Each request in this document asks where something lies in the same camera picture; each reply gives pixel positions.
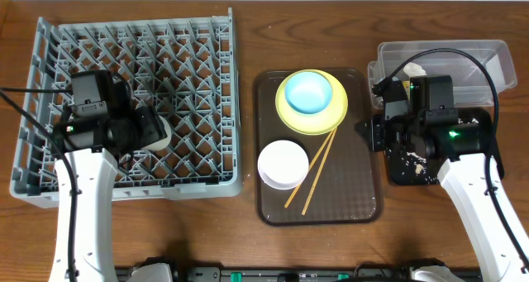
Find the white paper cup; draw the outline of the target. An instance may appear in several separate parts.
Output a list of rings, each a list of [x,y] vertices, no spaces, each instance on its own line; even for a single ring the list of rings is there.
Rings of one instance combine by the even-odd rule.
[[[143,131],[142,150],[161,151],[168,146],[171,137],[168,122],[162,117],[155,117]]]

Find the white tissue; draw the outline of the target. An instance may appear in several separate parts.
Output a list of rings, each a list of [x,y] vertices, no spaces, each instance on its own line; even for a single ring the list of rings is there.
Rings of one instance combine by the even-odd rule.
[[[410,78],[427,75],[427,72],[420,65],[413,62],[407,63],[403,67],[403,72]]]

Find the light blue bowl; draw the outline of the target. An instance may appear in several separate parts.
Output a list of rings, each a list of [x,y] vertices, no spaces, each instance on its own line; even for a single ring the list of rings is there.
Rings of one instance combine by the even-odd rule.
[[[333,96],[330,82],[315,71],[294,74],[285,85],[288,105],[302,114],[316,114],[323,111]]]

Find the pink white small bowl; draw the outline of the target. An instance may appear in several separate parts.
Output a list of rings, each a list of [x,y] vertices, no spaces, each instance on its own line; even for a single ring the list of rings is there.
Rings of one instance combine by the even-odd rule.
[[[277,140],[260,152],[257,168],[266,185],[289,190],[298,187],[307,177],[309,161],[306,151],[298,143]]]

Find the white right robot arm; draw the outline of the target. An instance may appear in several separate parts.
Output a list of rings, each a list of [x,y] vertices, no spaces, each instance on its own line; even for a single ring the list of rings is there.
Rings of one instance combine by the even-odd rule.
[[[401,186],[439,184],[455,205],[485,281],[528,279],[528,235],[501,180],[493,120],[482,108],[374,115],[355,124],[372,152],[386,156]]]

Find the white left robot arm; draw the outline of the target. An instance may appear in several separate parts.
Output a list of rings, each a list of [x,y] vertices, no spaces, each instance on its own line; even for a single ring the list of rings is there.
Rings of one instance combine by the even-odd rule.
[[[134,108],[119,74],[86,71],[71,78],[74,103],[52,131],[59,212],[52,281],[115,281],[112,189],[118,160],[169,145],[170,126],[150,106]]]

